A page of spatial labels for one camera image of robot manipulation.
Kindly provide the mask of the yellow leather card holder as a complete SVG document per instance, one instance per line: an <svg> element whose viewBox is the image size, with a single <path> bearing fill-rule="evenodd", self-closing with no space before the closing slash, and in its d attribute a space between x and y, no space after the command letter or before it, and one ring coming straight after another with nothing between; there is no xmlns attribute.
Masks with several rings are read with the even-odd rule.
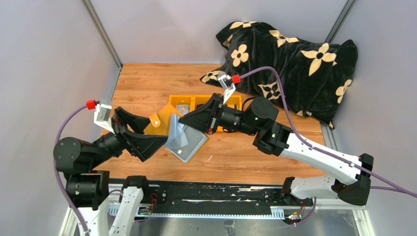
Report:
<svg viewBox="0 0 417 236"><path fill-rule="evenodd" d="M187 163L208 138L202 132L180 123L180 117L182 114L168 103L157 114L149 117L150 124L144 129L144 133L167 136L164 147Z"/></svg>

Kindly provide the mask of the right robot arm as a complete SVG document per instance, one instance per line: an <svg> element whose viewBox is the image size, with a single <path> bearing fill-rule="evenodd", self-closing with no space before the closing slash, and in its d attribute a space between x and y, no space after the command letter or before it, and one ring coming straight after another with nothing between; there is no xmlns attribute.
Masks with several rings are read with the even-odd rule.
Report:
<svg viewBox="0 0 417 236"><path fill-rule="evenodd" d="M281 189L281 199L294 205L307 198L338 198L348 204L367 203L374 158L343 154L313 142L293 128L276 121L278 109L264 97L253 98L245 110L233 109L223 103L220 94L179 119L180 123L206 134L218 127L254 137L253 145L269 155L287 157L308 164L325 174L321 177L288 177Z"/></svg>

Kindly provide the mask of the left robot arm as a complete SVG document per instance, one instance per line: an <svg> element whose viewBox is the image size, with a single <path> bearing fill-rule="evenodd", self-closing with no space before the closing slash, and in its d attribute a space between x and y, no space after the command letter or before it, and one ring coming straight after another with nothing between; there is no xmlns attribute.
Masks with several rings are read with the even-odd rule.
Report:
<svg viewBox="0 0 417 236"><path fill-rule="evenodd" d="M97 170L97 166L119 157L123 151L146 161L168 138L146 134L144 129L150 124L150 119L133 115L121 107L116 108L112 116L104 115L100 108L96 108L94 116L108 125L107 134L94 142L65 137L55 144L55 169L66 180L60 187L78 218L81 235L128 236L139 204L150 199L149 182L145 176L129 176L124 180L119 210L109 225L110 173Z"/></svg>

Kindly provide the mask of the yellow bin with black cards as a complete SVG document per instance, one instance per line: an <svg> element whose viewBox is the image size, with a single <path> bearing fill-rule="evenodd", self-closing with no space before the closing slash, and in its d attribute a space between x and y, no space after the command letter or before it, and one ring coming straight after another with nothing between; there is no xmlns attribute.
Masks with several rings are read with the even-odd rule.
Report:
<svg viewBox="0 0 417 236"><path fill-rule="evenodd" d="M192 95L191 96L191 111L194 111L197 109L198 105L204 105L205 103L207 103L210 98L212 97L212 94L200 94L200 95Z"/></svg>

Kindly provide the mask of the silver card stack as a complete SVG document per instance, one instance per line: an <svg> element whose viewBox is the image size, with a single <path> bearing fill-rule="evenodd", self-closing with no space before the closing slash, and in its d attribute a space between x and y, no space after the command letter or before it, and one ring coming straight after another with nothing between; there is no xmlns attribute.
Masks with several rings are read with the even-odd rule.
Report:
<svg viewBox="0 0 417 236"><path fill-rule="evenodd" d="M188 104L178 104L176 109L182 114L186 115L190 112L190 106Z"/></svg>

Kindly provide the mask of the yellow bin with silver cards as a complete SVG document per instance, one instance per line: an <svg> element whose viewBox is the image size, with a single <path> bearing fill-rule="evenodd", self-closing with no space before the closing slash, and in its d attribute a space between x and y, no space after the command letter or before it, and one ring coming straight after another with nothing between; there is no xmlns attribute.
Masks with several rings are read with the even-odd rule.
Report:
<svg viewBox="0 0 417 236"><path fill-rule="evenodd" d="M169 96L169 104L171 104L174 108L176 108L176 105L178 104L188 104L191 108L191 97L192 95L185 95L185 94L174 94Z"/></svg>

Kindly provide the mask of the yellow bin with beige cards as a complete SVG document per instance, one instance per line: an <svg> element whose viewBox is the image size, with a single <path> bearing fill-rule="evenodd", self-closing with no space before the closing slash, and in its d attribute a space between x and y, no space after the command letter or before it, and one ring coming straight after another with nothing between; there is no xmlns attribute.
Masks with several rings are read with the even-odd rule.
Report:
<svg viewBox="0 0 417 236"><path fill-rule="evenodd" d="M225 105L229 108L241 110L242 109L242 96L241 95L232 95L226 102Z"/></svg>

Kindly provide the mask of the black floral fleece blanket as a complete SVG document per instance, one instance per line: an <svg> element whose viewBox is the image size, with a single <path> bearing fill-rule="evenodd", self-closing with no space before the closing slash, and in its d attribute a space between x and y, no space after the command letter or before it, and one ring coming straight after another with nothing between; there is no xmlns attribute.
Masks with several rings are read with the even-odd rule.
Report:
<svg viewBox="0 0 417 236"><path fill-rule="evenodd" d="M253 75L237 83L238 92L263 96L298 116L312 117L334 128L333 118L352 83L358 50L342 44L313 43L284 36L264 22L229 23L217 35L226 49L225 63L200 78L220 86L218 75Z"/></svg>

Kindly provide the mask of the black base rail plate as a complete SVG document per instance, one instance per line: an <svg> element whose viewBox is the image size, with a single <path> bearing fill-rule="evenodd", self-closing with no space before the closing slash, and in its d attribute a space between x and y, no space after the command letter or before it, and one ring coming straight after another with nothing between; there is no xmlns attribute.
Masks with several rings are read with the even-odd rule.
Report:
<svg viewBox="0 0 417 236"><path fill-rule="evenodd" d="M154 217L271 217L278 209L313 206L312 199L297 200L281 194L280 185L149 180L138 213Z"/></svg>

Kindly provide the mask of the aluminium frame rail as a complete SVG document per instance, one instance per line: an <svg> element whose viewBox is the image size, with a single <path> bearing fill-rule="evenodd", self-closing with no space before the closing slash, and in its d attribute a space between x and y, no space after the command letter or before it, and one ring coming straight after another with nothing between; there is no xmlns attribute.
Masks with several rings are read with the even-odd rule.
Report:
<svg viewBox="0 0 417 236"><path fill-rule="evenodd" d="M88 16L90 17L94 27L96 28L100 38L102 39L107 51L109 52L113 62L115 63L115 65L117 66L117 68L119 69L119 71L122 70L123 67L123 63L121 62L121 59L119 58L116 49L113 45L113 43L111 42L101 20L100 17L98 16L92 2L90 0L81 0L81 3L83 4Z"/></svg>

